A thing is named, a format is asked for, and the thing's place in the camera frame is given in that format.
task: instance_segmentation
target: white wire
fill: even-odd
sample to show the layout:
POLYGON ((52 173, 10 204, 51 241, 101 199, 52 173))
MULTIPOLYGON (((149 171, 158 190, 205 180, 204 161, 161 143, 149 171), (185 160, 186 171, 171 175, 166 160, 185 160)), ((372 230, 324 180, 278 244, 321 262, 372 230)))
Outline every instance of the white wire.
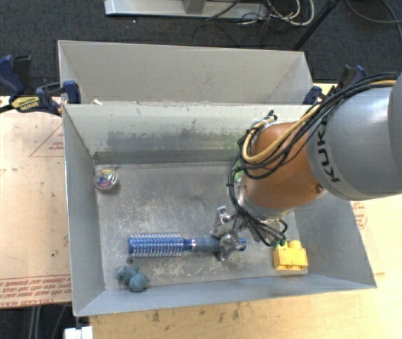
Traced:
POLYGON ((288 14, 287 17, 289 17, 290 19, 296 18, 297 16, 299 16, 300 12, 301 12, 301 3, 300 0, 295 0, 297 2, 297 12, 292 14, 288 14))
POLYGON ((279 14, 279 12, 277 12, 277 11, 276 11, 276 14, 270 14, 270 16, 272 18, 277 18, 277 19, 280 19, 280 20, 284 20, 285 22, 287 22, 287 23, 289 23, 291 25, 294 25, 294 26, 306 26, 306 25, 309 25, 314 20, 314 17, 315 17, 315 5, 314 5, 313 0, 308 0, 308 2, 309 2, 310 17, 309 17, 308 20, 303 21, 301 23, 298 23, 296 21, 292 21, 295 16, 290 16, 290 14, 288 16, 283 16, 283 15, 279 14))

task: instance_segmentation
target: metal stand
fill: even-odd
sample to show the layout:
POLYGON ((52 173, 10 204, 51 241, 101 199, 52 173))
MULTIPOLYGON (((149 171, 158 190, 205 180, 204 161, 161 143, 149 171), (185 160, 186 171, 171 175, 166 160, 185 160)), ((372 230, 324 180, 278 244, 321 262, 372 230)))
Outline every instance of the metal stand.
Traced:
MULTIPOLYGON (((172 16, 185 18, 209 18, 228 9, 234 1, 208 0, 105 0, 107 16, 172 16)), ((255 19, 264 15, 261 4, 238 3, 221 18, 255 19)))
POLYGON ((301 36, 300 40, 293 46, 292 50, 300 50, 303 44, 309 39, 309 37, 314 33, 314 31, 319 27, 321 22, 328 16, 330 12, 337 6, 340 0, 329 0, 323 10, 321 10, 320 14, 317 18, 312 22, 312 24, 307 28, 306 32, 303 36, 301 36))

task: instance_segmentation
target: yellow lego brick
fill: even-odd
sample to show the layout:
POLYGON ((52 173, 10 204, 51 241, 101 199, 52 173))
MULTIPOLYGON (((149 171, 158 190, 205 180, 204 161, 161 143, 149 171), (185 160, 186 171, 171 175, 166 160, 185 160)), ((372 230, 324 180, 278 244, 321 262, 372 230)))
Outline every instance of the yellow lego brick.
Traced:
POLYGON ((300 271, 307 267, 306 249, 298 240, 278 246, 273 251, 273 264, 275 270, 300 271))

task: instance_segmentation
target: black carpet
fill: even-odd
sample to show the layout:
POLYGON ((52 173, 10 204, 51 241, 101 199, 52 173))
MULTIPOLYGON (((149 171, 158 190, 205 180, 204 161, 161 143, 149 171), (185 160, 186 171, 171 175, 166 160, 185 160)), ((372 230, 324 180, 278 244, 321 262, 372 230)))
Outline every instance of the black carpet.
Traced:
MULTIPOLYGON (((31 54, 32 82, 38 86, 44 79, 52 82, 59 78, 58 40, 291 50, 306 31, 276 20, 269 25, 238 25, 218 19, 205 24, 195 18, 107 17, 104 1, 0 0, 0 58, 31 54)), ((317 13, 332 2, 313 1, 317 13)), ((391 20, 392 14, 402 19, 402 0, 349 1, 374 20, 391 20)), ((342 0, 301 50, 314 82, 333 83, 346 64, 359 65, 368 74, 401 71, 401 34, 402 23, 397 27, 365 20, 342 0)), ((9 93, 0 84, 0 95, 9 93)), ((41 338, 51 337, 61 309, 57 305, 42 308, 41 338)), ((0 338, 27 338, 31 316, 32 309, 1 310, 0 338)), ((66 309, 61 328, 75 324, 71 310, 66 309)))

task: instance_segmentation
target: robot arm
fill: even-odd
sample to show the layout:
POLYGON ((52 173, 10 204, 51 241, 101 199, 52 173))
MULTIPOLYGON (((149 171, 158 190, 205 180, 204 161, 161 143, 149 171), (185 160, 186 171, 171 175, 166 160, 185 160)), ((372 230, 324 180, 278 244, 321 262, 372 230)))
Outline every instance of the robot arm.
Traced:
POLYGON ((349 201, 402 193, 402 73, 365 77, 293 124, 272 114, 239 140, 228 180, 237 212, 218 209, 214 237, 237 241, 248 228, 275 246, 285 242, 283 216, 326 191, 349 201))

